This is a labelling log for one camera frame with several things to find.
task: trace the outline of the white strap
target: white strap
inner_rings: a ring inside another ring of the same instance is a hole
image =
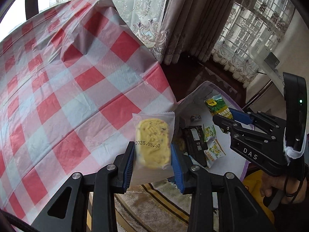
[[[285,153],[285,158],[289,164],[290,158],[291,159],[298,159],[300,158],[304,151],[305,151],[305,146],[306,146],[306,134],[304,136],[304,140],[302,142],[302,150],[301,151],[295,151],[293,147],[287,147],[286,146],[286,140],[285,140],[285,129],[284,129],[284,135],[283,135],[283,151]]]

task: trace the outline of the plastic tablecloth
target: plastic tablecloth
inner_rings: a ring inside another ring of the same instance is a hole
[[[112,0],[74,0],[0,43],[0,207],[31,224],[73,172],[121,154],[132,113],[173,110],[149,50]]]

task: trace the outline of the bolt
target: bolt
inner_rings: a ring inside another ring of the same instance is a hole
[[[78,178],[80,178],[80,173],[73,173],[72,178],[77,180]]]
[[[191,170],[192,171],[197,171],[197,170],[200,170],[200,167],[198,165],[192,165],[191,166]]]
[[[233,173],[227,173],[225,177],[228,179],[234,179],[235,175]]]
[[[116,166],[114,164],[109,164],[107,165],[106,169],[109,170],[109,171],[112,171],[116,168]]]

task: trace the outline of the patterned rug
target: patterned rug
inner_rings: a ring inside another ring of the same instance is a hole
[[[89,196],[87,230],[91,228],[92,193]],[[130,187],[125,194],[115,194],[119,232],[186,232],[191,195],[182,195],[167,180]],[[217,227],[214,217],[214,228]]]

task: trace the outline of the white label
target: white label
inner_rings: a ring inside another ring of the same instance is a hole
[[[198,136],[197,130],[196,129],[191,129],[193,139],[194,140],[200,140],[200,137]]]

